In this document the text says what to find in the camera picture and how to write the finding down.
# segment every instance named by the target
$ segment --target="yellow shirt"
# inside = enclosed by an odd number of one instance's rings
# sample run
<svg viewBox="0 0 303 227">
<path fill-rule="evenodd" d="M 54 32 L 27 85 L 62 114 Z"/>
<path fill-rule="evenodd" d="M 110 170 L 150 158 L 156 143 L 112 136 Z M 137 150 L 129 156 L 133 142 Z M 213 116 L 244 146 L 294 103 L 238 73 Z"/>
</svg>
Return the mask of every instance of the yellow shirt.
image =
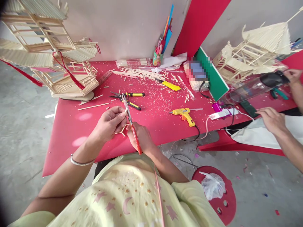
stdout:
<svg viewBox="0 0 303 227">
<path fill-rule="evenodd" d="M 159 176 L 158 181 L 165 226 L 225 226 L 198 181 L 170 185 Z M 134 153 L 111 161 L 92 186 L 75 197 L 57 217 L 46 211 L 36 212 L 10 227 L 143 227 L 162 226 L 161 220 L 154 163 L 146 155 Z"/>
</svg>

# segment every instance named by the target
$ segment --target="hand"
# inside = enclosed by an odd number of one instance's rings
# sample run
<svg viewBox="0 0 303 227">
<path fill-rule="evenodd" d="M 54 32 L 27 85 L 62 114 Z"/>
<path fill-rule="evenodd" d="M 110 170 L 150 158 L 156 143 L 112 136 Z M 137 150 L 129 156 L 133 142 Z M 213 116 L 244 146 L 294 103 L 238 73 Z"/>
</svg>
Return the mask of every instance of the hand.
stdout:
<svg viewBox="0 0 303 227">
<path fill-rule="evenodd" d="M 298 69 L 288 69 L 283 72 L 284 75 L 289 79 L 290 83 L 289 85 L 292 86 L 294 84 L 300 83 L 300 76 L 302 74 L 302 70 Z"/>
<path fill-rule="evenodd" d="M 121 132 L 125 126 L 127 120 L 126 115 L 125 109 L 120 106 L 115 106 L 105 111 L 101 115 L 91 135 L 100 142 L 111 140 L 115 133 Z"/>
<path fill-rule="evenodd" d="M 151 137 L 148 129 L 145 126 L 139 125 L 137 122 L 134 122 L 133 127 L 135 127 L 143 153 L 148 155 L 151 152 L 159 151 L 157 146 L 152 141 L 152 137 Z M 132 146 L 138 151 L 136 141 L 135 141 L 135 138 L 133 135 L 133 131 L 132 131 L 130 125 L 128 125 L 126 129 L 128 130 L 127 136 L 129 137 L 129 140 L 130 140 Z"/>
<path fill-rule="evenodd" d="M 259 109 L 256 113 L 263 117 L 267 130 L 275 136 L 279 137 L 285 133 L 289 133 L 285 125 L 285 114 L 278 113 L 271 107 Z"/>
</svg>

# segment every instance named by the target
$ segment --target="glue gun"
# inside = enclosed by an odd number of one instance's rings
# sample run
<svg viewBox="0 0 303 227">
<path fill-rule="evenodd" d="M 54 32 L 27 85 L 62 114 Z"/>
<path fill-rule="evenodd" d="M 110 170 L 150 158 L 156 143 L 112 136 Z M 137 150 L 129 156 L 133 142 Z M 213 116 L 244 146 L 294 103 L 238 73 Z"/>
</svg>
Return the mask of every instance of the glue gun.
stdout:
<svg viewBox="0 0 303 227">
<path fill-rule="evenodd" d="M 192 118 L 189 115 L 190 109 L 189 108 L 185 108 L 185 109 L 176 109 L 173 110 L 172 112 L 169 112 L 169 114 L 173 114 L 173 115 L 182 115 L 182 120 L 187 120 L 188 124 L 190 127 L 194 127 L 195 126 L 195 122 L 192 120 Z"/>
</svg>

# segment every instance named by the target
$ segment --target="wooden pagoda model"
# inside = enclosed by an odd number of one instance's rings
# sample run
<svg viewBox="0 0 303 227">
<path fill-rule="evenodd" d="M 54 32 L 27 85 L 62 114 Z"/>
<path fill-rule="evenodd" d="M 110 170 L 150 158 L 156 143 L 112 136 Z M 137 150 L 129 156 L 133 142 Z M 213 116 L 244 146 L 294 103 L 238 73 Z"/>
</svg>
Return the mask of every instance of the wooden pagoda model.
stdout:
<svg viewBox="0 0 303 227">
<path fill-rule="evenodd" d="M 32 76 L 14 68 L 48 87 L 53 97 L 86 96 L 99 85 L 97 71 L 88 61 L 95 57 L 97 43 L 88 38 L 73 42 L 63 25 L 67 13 L 67 3 L 62 8 L 60 1 L 56 7 L 48 0 L 10 0 L 2 15 L 19 43 L 0 39 L 0 59 L 12 67 L 11 63 L 30 67 Z M 26 37 L 41 42 L 27 44 Z"/>
<path fill-rule="evenodd" d="M 227 45 L 214 58 L 213 64 L 228 84 L 242 82 L 252 74 L 269 73 L 281 67 L 275 58 L 281 54 L 290 54 L 292 51 L 288 22 L 293 19 L 297 12 L 287 22 L 257 29 L 242 30 L 243 42 L 237 47 Z"/>
</svg>

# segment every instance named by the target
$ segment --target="pen holder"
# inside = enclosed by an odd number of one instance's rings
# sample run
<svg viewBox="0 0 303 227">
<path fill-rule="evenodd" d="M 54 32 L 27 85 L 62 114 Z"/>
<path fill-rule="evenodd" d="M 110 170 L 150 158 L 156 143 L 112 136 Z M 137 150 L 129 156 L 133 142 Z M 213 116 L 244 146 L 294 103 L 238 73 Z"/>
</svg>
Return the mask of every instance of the pen holder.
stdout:
<svg viewBox="0 0 303 227">
<path fill-rule="evenodd" d="M 162 60 L 163 60 L 163 54 L 156 54 L 156 52 L 154 52 L 154 57 L 152 59 L 152 64 L 153 66 L 157 66 L 159 67 L 162 63 Z"/>
</svg>

